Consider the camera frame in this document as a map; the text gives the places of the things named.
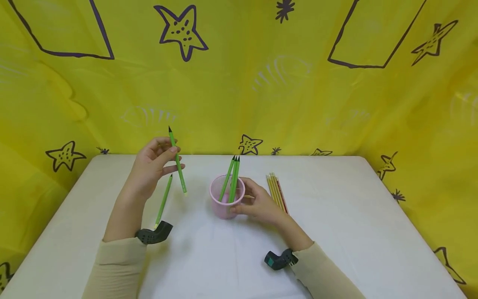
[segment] shell drawing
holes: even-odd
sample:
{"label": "shell drawing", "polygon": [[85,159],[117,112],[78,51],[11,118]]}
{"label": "shell drawing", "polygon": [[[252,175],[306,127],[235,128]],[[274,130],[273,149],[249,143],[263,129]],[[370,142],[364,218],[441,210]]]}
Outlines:
{"label": "shell drawing", "polygon": [[308,77],[311,64],[292,56],[277,56],[254,78],[252,89],[272,89],[275,93],[290,92]]}
{"label": "shell drawing", "polygon": [[126,110],[121,116],[124,122],[129,123],[136,128],[156,127],[161,122],[172,124],[176,119],[170,111],[160,110],[157,108],[145,108],[142,106],[134,106]]}

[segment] star drawing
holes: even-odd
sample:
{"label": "star drawing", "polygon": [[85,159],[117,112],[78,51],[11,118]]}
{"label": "star drawing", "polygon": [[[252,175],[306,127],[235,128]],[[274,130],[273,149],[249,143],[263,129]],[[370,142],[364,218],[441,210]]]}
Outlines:
{"label": "star drawing", "polygon": [[74,141],[68,142],[60,149],[46,151],[45,153],[53,159],[54,172],[57,172],[62,164],[64,164],[69,171],[72,171],[73,166],[75,165],[75,160],[86,159],[84,154],[75,152]]}
{"label": "star drawing", "polygon": [[316,148],[311,156],[328,156],[331,153],[332,151],[321,151],[320,149]]}
{"label": "star drawing", "polygon": [[0,264],[0,294],[7,286],[13,274],[10,273],[10,263]]}
{"label": "star drawing", "polygon": [[202,51],[209,49],[196,31],[195,5],[186,7],[179,17],[162,5],[155,5],[154,8],[159,12],[166,23],[163,34],[159,40],[160,44],[178,43],[181,49],[181,56],[185,62],[191,59],[193,49]]}
{"label": "star drawing", "polygon": [[249,153],[258,155],[259,151],[257,146],[264,142],[262,139],[252,139],[246,134],[242,135],[241,142],[239,143],[238,149],[242,147],[241,155],[247,155]]}
{"label": "star drawing", "polygon": [[450,266],[450,263],[448,261],[448,256],[446,255],[446,247],[438,247],[433,252],[435,253],[436,257],[438,257],[440,262],[445,266],[446,270],[448,271],[448,273],[451,275],[451,277],[456,283],[459,283],[461,285],[467,284],[463,280],[463,278],[461,278],[461,276],[458,275],[458,273]]}
{"label": "star drawing", "polygon": [[381,156],[382,161],[385,162],[385,165],[382,166],[382,168],[380,168],[379,170],[377,170],[380,180],[383,181],[383,178],[385,177],[385,173],[393,172],[396,170],[395,165],[393,165],[393,157],[395,157],[397,153],[398,152],[395,152],[393,155],[391,155],[391,157],[386,155]]}
{"label": "star drawing", "polygon": [[292,6],[295,5],[295,2],[292,2],[292,0],[282,0],[282,3],[280,2],[277,2],[277,8],[279,9],[279,11],[277,12],[277,17],[275,17],[275,19],[281,19],[281,24],[282,24],[282,21],[284,20],[284,18],[286,20],[289,20],[289,16],[287,15],[288,13],[290,13],[291,11],[294,11],[294,9],[292,8]]}
{"label": "star drawing", "polygon": [[273,148],[272,148],[272,153],[271,153],[271,155],[272,155],[272,156],[275,156],[275,155],[277,155],[281,150],[282,150],[282,149],[281,149],[280,147],[273,147]]}
{"label": "star drawing", "polygon": [[458,20],[454,20],[444,27],[441,24],[435,24],[432,37],[426,42],[418,47],[416,47],[412,53],[418,54],[415,61],[412,63],[414,66],[420,60],[422,60],[425,55],[438,56],[440,55],[440,47],[442,44],[442,39],[453,29],[453,27],[458,23]]}
{"label": "star drawing", "polygon": [[400,193],[400,190],[398,189],[395,189],[395,192],[391,194],[393,196],[393,199],[395,199],[397,201],[397,203],[399,203],[399,201],[406,201],[405,200],[405,196],[403,194]]}

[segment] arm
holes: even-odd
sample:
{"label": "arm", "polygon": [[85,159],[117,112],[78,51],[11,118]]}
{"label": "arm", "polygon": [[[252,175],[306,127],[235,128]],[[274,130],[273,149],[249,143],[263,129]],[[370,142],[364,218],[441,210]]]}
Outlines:
{"label": "arm", "polygon": [[359,289],[330,260],[303,229],[272,200],[267,191],[249,178],[241,178],[246,194],[254,197],[246,205],[231,208],[232,213],[245,214],[272,224],[284,242],[294,251],[299,262],[292,266],[295,277],[310,291],[313,298],[364,298]]}
{"label": "arm", "polygon": [[146,245],[135,233],[158,180],[177,170],[177,166],[164,167],[180,151],[168,142],[167,137],[155,138],[136,156],[109,217],[83,299],[136,298]]}
{"label": "arm", "polygon": [[359,289],[292,217],[284,213],[277,221],[276,228],[299,259],[292,266],[295,277],[308,288],[313,298],[364,298]]}

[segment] table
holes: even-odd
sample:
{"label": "table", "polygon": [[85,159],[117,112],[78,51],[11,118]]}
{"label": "table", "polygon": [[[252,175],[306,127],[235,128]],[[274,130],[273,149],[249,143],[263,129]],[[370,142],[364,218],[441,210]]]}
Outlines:
{"label": "table", "polygon": [[[91,161],[1,299],[81,297],[134,157]],[[163,214],[174,228],[165,242],[148,246],[139,298],[310,298],[290,269],[272,271],[263,262],[269,250],[286,248],[272,229],[212,213],[209,184],[230,159],[183,157],[188,197],[175,176]],[[240,175],[262,186],[272,171],[290,214],[367,298],[465,298],[365,159],[241,157]],[[166,182],[148,200],[143,227],[153,227]]]}

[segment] black wrist device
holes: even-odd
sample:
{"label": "black wrist device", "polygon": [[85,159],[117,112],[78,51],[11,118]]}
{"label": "black wrist device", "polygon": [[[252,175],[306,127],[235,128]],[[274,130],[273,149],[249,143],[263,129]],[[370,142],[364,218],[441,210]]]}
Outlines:
{"label": "black wrist device", "polygon": [[154,231],[143,228],[136,232],[135,237],[146,245],[156,244],[166,240],[172,229],[172,225],[166,221],[161,221]]}
{"label": "black wrist device", "polygon": [[274,252],[269,251],[264,258],[264,262],[276,271],[285,268],[287,265],[295,265],[298,261],[299,259],[295,257],[290,248],[284,250],[281,256],[277,256]]}

